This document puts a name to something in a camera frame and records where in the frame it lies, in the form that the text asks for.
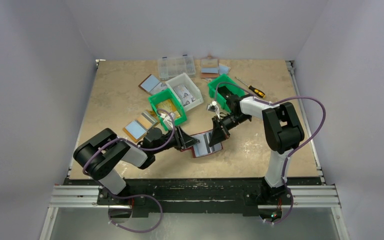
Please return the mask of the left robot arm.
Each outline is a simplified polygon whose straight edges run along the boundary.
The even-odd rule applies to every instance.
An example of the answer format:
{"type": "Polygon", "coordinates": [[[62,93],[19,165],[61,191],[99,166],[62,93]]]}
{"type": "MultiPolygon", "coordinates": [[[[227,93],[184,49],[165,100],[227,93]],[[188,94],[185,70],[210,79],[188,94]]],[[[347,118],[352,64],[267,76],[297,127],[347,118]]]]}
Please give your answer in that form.
{"type": "Polygon", "coordinates": [[[129,199],[130,186],[115,170],[119,162],[144,170],[155,162],[156,154],[171,148],[184,151],[199,142],[180,126],[167,133],[153,127],[138,144],[118,137],[112,129],[105,128],[76,148],[73,158],[82,166],[84,175],[101,184],[109,192],[110,199],[122,205],[129,199]]]}

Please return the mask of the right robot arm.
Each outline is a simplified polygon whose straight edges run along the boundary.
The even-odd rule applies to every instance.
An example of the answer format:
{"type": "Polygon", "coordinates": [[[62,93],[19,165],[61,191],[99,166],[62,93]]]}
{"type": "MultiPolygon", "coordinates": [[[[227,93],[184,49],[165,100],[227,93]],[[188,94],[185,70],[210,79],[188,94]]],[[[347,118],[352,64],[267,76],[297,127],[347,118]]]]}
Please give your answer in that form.
{"type": "Polygon", "coordinates": [[[212,118],[213,129],[208,145],[212,147],[227,140],[230,137],[229,130],[245,121],[251,121],[253,117],[261,119],[271,153],[260,196],[264,202],[272,204],[280,198],[279,188],[287,183],[286,172],[293,150],[305,138],[295,107],[290,102],[263,102],[250,94],[231,95],[226,103],[230,113],[223,118],[212,118]]]}

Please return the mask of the red card holder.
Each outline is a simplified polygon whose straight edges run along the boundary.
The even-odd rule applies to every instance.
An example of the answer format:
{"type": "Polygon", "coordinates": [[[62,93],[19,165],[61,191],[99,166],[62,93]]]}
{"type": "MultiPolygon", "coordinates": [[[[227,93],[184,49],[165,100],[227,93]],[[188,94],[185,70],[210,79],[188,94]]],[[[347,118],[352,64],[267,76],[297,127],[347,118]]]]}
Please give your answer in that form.
{"type": "Polygon", "coordinates": [[[222,143],[209,146],[212,132],[213,132],[212,130],[208,130],[205,132],[200,132],[200,133],[191,135],[191,137],[199,140],[199,143],[193,145],[192,147],[186,149],[185,151],[190,150],[192,154],[192,158],[201,158],[201,157],[209,156],[222,151],[223,150],[222,143]]]}

